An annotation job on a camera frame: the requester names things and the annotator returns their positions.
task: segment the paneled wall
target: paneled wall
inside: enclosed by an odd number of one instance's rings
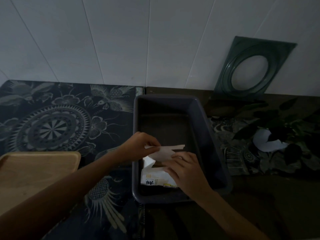
[[[234,36],[298,43],[267,93],[320,96],[320,0],[0,0],[7,79],[213,90]]]

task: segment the wooden cutting board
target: wooden cutting board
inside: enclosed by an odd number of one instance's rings
[[[0,215],[78,169],[78,152],[10,152],[0,157]]]

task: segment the finger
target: finger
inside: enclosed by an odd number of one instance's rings
[[[173,158],[172,160],[175,161],[177,164],[179,164],[180,166],[182,166],[182,167],[184,167],[184,168],[189,165],[188,162],[184,161],[184,160],[183,160],[182,158],[180,158],[180,157],[175,157],[175,158]]]
[[[171,168],[178,176],[182,175],[183,172],[183,167],[180,166],[177,162],[175,162],[174,160],[169,160],[169,161],[163,161],[162,162],[163,165]]]
[[[157,147],[157,146],[153,146],[148,149],[145,149],[145,151],[148,155],[155,153],[155,152],[158,152],[159,150],[160,150],[160,147]]]
[[[144,134],[144,140],[146,143],[151,143],[151,145],[156,146],[156,147],[161,146],[161,144],[159,143],[159,141],[155,137],[150,136],[146,133],[143,133],[143,134]]]
[[[198,158],[197,158],[197,155],[194,154],[194,153],[191,153],[191,152],[187,152],[188,155],[192,158],[192,160],[197,163],[198,162]]]
[[[172,158],[182,157],[183,160],[185,160],[186,162],[189,162],[189,163],[193,162],[192,158],[186,152],[176,152],[171,157]]]
[[[173,171],[171,168],[168,168],[168,167],[165,167],[163,171],[168,173],[170,177],[173,178],[173,180],[176,182],[177,185],[179,184],[179,177],[175,171]]]

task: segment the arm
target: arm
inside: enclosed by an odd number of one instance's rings
[[[172,161],[162,162],[167,166],[165,171],[183,192],[216,220],[227,235],[239,240],[269,239],[210,188],[195,154],[177,152],[172,158]]]
[[[139,160],[159,150],[156,138],[135,133],[117,150],[71,173],[0,216],[3,239],[38,239],[118,164]]]

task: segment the dark patterned fabric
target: dark patterned fabric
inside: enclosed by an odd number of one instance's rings
[[[0,154],[78,151],[87,165],[132,135],[134,98],[142,93],[142,87],[7,81],[0,88]],[[130,165],[111,171],[44,238],[141,238],[144,207],[133,199],[131,173]]]
[[[262,152],[248,140],[233,140],[235,133],[256,119],[209,118],[231,175],[277,174],[303,178],[319,178],[320,159],[315,155],[286,164],[284,149]]]

